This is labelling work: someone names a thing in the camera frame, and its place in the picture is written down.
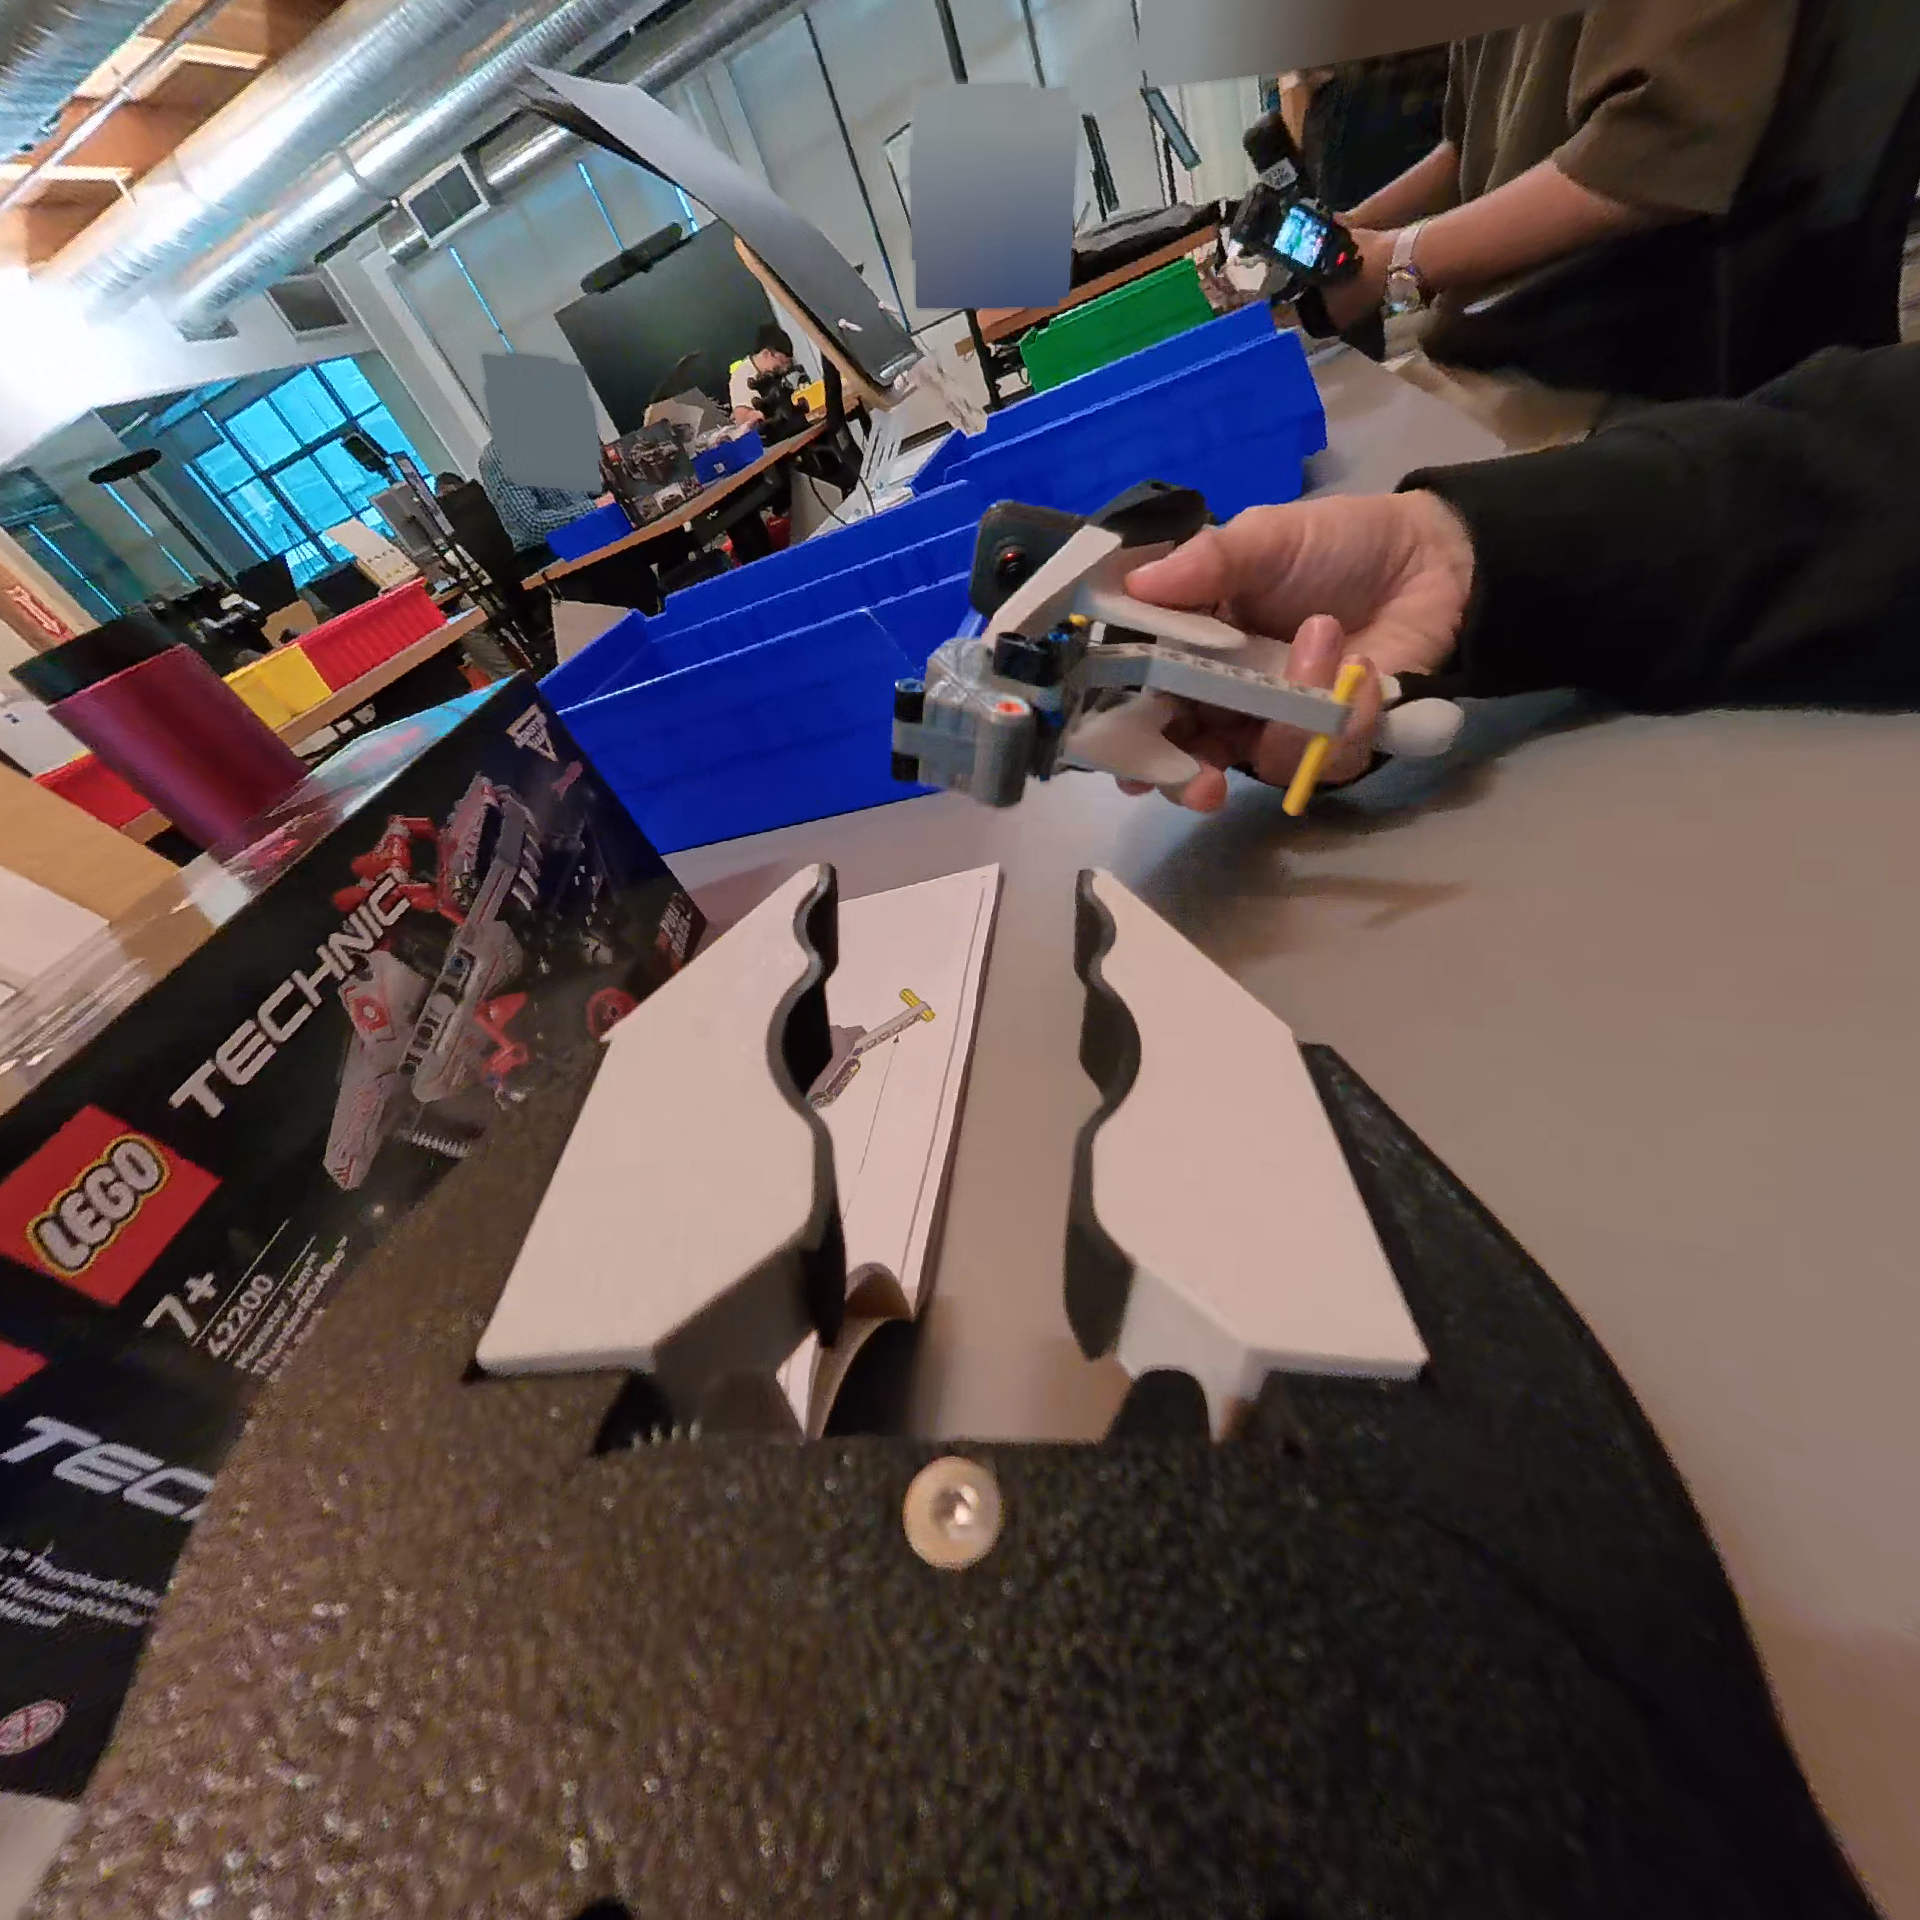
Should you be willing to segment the maroon plastic container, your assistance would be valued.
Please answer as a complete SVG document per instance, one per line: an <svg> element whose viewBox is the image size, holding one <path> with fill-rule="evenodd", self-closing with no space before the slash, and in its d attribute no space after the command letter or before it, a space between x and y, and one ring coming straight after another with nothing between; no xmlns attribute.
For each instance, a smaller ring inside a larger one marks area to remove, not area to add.
<svg viewBox="0 0 1920 1920"><path fill-rule="evenodd" d="M203 852L248 845L308 780L306 762L180 642L52 702L52 716Z"/></svg>

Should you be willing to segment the open instruction booklet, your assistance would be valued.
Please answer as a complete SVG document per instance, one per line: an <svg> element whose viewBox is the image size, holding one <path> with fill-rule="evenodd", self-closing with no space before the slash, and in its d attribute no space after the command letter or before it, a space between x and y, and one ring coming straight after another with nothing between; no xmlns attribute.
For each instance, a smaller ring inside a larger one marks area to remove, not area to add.
<svg viewBox="0 0 1920 1920"><path fill-rule="evenodd" d="M835 1160L847 1300L832 1341L781 1366L801 1433L850 1429L916 1332L948 1201L1002 869L845 900L829 980L829 1065L808 1102Z"/></svg>

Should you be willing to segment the red plastic bin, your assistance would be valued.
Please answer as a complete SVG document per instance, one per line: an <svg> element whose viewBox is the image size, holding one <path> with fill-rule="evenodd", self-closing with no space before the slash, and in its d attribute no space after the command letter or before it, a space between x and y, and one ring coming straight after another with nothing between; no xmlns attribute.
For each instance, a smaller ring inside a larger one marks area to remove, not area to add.
<svg viewBox="0 0 1920 1920"><path fill-rule="evenodd" d="M33 780L117 832L137 826L155 810L145 793L92 753L74 756Z"/></svg>
<svg viewBox="0 0 1920 1920"><path fill-rule="evenodd" d="M389 660L448 626L423 580L382 590L292 640L328 691L343 691Z"/></svg>

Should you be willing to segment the large paned window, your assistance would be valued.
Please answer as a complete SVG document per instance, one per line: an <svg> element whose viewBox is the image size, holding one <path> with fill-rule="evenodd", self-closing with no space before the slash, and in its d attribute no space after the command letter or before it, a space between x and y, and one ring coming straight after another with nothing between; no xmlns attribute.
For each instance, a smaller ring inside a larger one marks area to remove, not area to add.
<svg viewBox="0 0 1920 1920"><path fill-rule="evenodd" d="M399 481L348 448L363 437L389 459L428 459L373 380L368 353L203 388L180 399L166 441L222 519L263 559L288 564L296 586L351 553L331 529L353 517L389 536L374 495Z"/></svg>

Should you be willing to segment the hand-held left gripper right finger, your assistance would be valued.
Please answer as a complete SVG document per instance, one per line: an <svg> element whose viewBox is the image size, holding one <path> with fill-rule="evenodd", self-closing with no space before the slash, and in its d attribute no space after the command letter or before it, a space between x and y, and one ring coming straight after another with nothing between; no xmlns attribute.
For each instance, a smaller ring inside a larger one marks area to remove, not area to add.
<svg viewBox="0 0 1920 1920"><path fill-rule="evenodd" d="M1271 1377L1417 1379L1429 1341L1294 1030L1113 872L1072 889L1066 1315L1212 1441Z"/></svg>

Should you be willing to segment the green plastic bin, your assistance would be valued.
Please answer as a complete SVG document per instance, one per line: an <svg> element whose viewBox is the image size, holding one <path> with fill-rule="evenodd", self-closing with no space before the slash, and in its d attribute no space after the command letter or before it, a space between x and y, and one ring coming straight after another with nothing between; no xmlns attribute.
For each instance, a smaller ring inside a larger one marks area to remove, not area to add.
<svg viewBox="0 0 1920 1920"><path fill-rule="evenodd" d="M1026 330L1018 346L1026 385L1056 389L1215 317L1199 261L1184 253Z"/></svg>

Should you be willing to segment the yellow plastic bin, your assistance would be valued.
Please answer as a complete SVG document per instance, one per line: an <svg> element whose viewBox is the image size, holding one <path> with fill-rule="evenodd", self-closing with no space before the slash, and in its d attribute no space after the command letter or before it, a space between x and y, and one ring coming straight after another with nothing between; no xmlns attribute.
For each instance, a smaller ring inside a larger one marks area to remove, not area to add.
<svg viewBox="0 0 1920 1920"><path fill-rule="evenodd" d="M224 675L229 690L272 731L332 698L332 687L298 642L288 642Z"/></svg>

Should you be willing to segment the wooden table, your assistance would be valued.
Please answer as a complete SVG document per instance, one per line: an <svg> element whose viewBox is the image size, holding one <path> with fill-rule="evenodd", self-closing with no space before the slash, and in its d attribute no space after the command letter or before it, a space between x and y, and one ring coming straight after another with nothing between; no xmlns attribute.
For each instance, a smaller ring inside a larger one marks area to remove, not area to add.
<svg viewBox="0 0 1920 1920"><path fill-rule="evenodd" d="M757 462L723 475L673 509L629 529L624 536L607 539L577 555L562 555L552 564L546 564L545 568L526 575L523 580L523 587L529 592L538 587L556 587L573 573L650 548L670 534L695 527L706 517L725 515L732 509L735 500L757 492L769 474L796 462L802 454L812 451L818 443L836 440L845 428L845 421L835 423L824 418L804 431L771 445Z"/></svg>

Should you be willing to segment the blue plastic bin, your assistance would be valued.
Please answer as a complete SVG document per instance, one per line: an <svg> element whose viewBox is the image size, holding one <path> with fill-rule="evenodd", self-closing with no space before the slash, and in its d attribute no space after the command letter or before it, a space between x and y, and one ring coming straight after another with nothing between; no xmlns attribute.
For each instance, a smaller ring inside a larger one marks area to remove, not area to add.
<svg viewBox="0 0 1920 1920"><path fill-rule="evenodd" d="M634 611L541 686L653 845L691 852L924 795L893 772L897 684L973 619L959 577L765 632Z"/></svg>
<svg viewBox="0 0 1920 1920"><path fill-rule="evenodd" d="M966 577L978 525L1006 492L952 481L881 514L842 523L784 552L670 594L640 622L650 642L709 628L748 645L822 619Z"/></svg>
<svg viewBox="0 0 1920 1920"><path fill-rule="evenodd" d="M960 484L1090 515L1143 481L1199 492L1218 517L1299 500L1331 443L1305 338L1255 302L994 412L911 481Z"/></svg>

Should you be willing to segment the grey toy beam yellow axles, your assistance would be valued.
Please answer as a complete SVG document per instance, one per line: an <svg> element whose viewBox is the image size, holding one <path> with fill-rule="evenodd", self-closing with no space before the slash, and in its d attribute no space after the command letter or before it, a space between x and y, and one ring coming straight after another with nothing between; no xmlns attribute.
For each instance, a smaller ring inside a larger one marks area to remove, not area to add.
<svg viewBox="0 0 1920 1920"><path fill-rule="evenodd" d="M1186 746L1201 772L1181 792L1194 810L1224 801L1229 773L1251 768L1302 817L1314 800L1372 757L1384 708L1381 669L1343 651L1329 622L1311 622L1280 664L1246 650L1186 647L1167 640L1106 643L1090 664L1103 680L1093 703L1178 698L1199 708Z"/></svg>

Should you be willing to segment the silver ventilation duct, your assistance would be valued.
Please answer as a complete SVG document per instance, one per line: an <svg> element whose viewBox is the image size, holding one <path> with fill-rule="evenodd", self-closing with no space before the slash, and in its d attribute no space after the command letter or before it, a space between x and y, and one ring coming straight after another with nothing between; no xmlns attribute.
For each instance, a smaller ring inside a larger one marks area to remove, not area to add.
<svg viewBox="0 0 1920 1920"><path fill-rule="evenodd" d="M2 1L2 159L35 147L83 82L166 1Z"/></svg>
<svg viewBox="0 0 1920 1920"><path fill-rule="evenodd" d="M529 67L598 56L660 1L357 1L36 267L118 312L166 297L190 335L469 146Z"/></svg>

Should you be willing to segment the person's right forearm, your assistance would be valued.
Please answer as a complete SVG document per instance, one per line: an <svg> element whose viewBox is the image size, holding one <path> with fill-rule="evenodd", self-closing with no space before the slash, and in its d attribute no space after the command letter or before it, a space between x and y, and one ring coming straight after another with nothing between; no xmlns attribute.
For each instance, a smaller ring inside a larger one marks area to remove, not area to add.
<svg viewBox="0 0 1920 1920"><path fill-rule="evenodd" d="M1740 397L1411 472L1472 587L1461 691L1611 708L1918 708L1918 346L1828 348Z"/></svg>

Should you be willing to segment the black angled panel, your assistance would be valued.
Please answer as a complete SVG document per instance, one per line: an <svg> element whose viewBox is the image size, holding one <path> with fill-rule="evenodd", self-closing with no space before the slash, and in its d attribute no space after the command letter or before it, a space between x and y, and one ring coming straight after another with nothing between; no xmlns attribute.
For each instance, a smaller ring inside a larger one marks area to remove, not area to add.
<svg viewBox="0 0 1920 1920"><path fill-rule="evenodd" d="M545 120L684 189L732 228L865 405L893 410L924 352L832 240L647 89L533 65L523 98Z"/></svg>

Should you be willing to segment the person's right hand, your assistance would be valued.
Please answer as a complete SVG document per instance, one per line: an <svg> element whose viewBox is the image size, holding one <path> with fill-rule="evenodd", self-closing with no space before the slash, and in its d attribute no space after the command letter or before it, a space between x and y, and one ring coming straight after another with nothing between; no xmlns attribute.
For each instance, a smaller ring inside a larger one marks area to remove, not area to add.
<svg viewBox="0 0 1920 1920"><path fill-rule="evenodd" d="M1372 768L1384 678L1451 667L1474 586L1466 523L1421 489L1259 506L1125 582L1143 604L1209 611L1248 635L1286 642L1290 684L1332 690L1347 666L1360 673L1347 729L1318 772L1323 788Z"/></svg>

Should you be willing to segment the black computer monitor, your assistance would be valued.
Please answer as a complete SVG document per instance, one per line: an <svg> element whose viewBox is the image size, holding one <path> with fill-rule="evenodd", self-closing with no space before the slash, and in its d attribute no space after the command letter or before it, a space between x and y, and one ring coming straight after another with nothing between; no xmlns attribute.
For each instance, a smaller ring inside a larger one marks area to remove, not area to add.
<svg viewBox="0 0 1920 1920"><path fill-rule="evenodd" d="M644 269L583 291L554 317L619 433L643 428L653 402L687 391L726 405L735 361L777 322L725 219L684 235Z"/></svg>

